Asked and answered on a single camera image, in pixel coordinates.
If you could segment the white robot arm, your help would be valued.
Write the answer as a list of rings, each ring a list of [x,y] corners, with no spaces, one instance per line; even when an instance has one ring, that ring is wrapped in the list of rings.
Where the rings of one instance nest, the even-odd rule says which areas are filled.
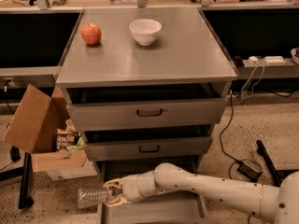
[[[154,195],[184,190],[270,224],[299,224],[299,172],[288,175],[280,186],[273,187],[193,174],[165,162],[143,174],[109,180],[104,186],[121,191],[107,202],[109,206],[137,203]]]

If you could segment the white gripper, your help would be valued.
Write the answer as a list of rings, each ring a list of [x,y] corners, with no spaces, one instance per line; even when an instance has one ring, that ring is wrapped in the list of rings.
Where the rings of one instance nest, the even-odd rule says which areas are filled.
[[[109,198],[106,206],[115,207],[127,203],[137,203],[140,201],[140,193],[137,185],[138,175],[128,175],[123,179],[115,178],[103,184],[105,188],[114,187],[122,189],[122,194]]]

